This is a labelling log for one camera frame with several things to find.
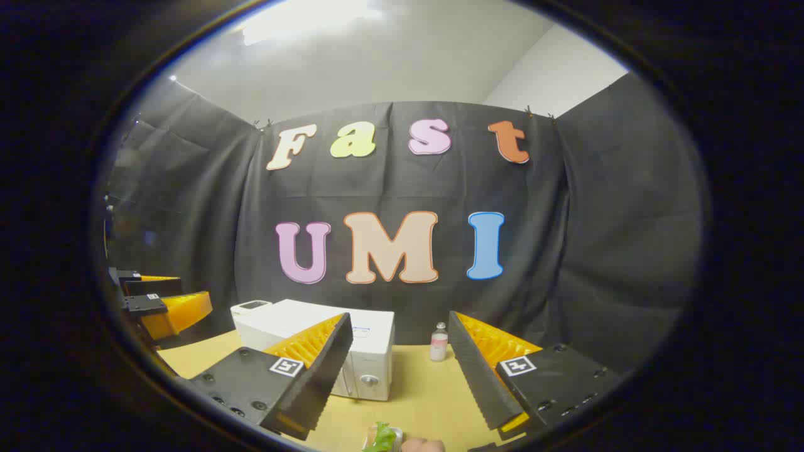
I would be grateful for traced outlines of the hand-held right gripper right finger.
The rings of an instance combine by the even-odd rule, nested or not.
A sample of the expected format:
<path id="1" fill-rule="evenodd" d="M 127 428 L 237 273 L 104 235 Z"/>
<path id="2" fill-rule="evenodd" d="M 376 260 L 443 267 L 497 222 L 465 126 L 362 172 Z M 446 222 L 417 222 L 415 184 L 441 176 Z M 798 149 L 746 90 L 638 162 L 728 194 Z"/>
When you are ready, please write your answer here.
<path id="1" fill-rule="evenodd" d="M 504 439 L 566 423 L 619 384 L 566 344 L 539 347 L 456 311 L 448 338 L 485 423 Z"/>

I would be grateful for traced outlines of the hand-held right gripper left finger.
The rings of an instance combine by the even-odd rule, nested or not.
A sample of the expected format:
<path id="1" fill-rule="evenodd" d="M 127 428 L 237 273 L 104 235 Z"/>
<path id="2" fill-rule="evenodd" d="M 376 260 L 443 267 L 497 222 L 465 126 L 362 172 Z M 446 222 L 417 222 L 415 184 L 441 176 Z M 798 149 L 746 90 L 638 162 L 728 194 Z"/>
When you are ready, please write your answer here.
<path id="1" fill-rule="evenodd" d="M 188 381 L 218 410 L 305 440 L 325 408 L 353 340 L 341 313 L 258 350 L 239 347 Z"/>

